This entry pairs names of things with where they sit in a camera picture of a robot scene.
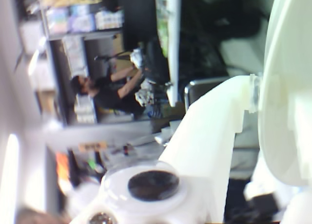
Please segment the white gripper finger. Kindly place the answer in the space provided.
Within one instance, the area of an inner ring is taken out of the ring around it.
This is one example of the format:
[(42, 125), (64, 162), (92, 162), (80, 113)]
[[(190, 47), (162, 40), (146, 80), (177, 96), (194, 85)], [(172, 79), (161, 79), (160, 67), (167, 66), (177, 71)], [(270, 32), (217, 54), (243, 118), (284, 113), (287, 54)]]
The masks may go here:
[(292, 129), (295, 135), (299, 172), (307, 185), (293, 197), (281, 222), (310, 224), (312, 222), (312, 90), (302, 89), (292, 96)]
[(184, 223), (223, 221), (234, 139), (243, 130), (245, 112), (257, 110), (261, 78), (227, 79), (186, 111), (160, 160), (189, 185)]

